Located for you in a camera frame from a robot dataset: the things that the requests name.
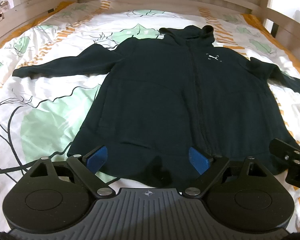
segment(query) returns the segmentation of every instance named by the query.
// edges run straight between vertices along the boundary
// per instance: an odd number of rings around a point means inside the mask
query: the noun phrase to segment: bed sheet
[[[245,57],[275,63],[291,78],[300,78],[287,53],[271,43],[262,31],[249,25],[243,15],[206,8],[132,5],[111,0],[73,3],[7,42],[0,49],[0,231],[9,231],[2,201],[29,166],[23,165],[43,156],[53,161],[66,159],[68,147],[106,77],[77,75],[31,80],[12,77],[13,70],[78,55],[93,43],[115,49],[132,36],[163,38],[158,31],[161,27],[207,24],[215,29],[214,46],[228,47]],[[287,129],[300,145],[300,94],[273,81],[269,81],[269,87]],[[20,166],[23,171],[11,172],[10,168]],[[114,179],[102,173],[97,176],[105,182]],[[300,231],[300,189],[285,183],[285,176],[286,173],[282,173],[276,177],[295,200],[295,212],[287,229],[296,232]],[[146,187],[128,179],[120,179],[110,186],[116,191],[120,187]]]

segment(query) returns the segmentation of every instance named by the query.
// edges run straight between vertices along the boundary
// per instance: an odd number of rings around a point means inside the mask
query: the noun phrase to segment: gray ribbed surface
[[[216,222],[200,200],[186,199],[176,189],[124,188],[112,199],[98,200],[72,228],[47,235],[12,230],[24,240],[280,240],[284,229],[268,234],[240,233]]]

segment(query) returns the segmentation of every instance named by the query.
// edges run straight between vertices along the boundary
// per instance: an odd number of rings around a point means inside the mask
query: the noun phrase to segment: jacket hood
[[[201,45],[212,46],[212,43],[215,41],[213,30],[211,25],[205,25],[202,29],[190,25],[184,29],[160,28],[159,32],[172,36],[175,40],[196,40],[199,41]]]

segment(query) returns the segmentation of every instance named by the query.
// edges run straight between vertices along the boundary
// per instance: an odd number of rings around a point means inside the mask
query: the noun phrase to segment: metal screw
[[[196,188],[196,187],[189,187],[185,190],[185,192],[189,195],[189,196],[197,196],[201,193],[201,191]]]
[[[97,193],[100,196],[109,196],[110,194],[112,194],[112,189],[110,189],[108,187],[102,187],[102,188],[97,190]]]

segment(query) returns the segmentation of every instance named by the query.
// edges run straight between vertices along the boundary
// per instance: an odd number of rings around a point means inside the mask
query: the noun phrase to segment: puma logo
[[[219,60],[219,55],[217,55],[216,57],[213,57],[213,56],[209,55],[208,59],[211,59],[211,58],[214,58],[214,59],[222,62],[222,60]]]

